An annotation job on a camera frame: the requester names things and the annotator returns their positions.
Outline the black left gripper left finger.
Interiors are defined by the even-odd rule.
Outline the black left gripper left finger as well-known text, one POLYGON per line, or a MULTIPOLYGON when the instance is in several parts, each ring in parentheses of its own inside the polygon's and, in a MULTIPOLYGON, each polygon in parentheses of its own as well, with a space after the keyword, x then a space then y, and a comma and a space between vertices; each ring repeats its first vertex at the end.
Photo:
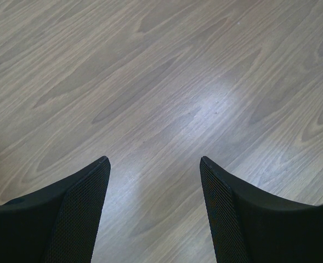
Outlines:
POLYGON ((102 156, 0 205, 0 262, 91 262, 110 169, 102 156))

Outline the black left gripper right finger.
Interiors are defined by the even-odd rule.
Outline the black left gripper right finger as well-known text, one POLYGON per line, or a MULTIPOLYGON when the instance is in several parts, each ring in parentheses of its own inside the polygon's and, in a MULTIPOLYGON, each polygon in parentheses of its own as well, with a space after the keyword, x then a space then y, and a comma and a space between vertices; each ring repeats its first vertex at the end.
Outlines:
POLYGON ((205 156, 200 176, 217 262, 323 262, 323 205, 263 191, 205 156))

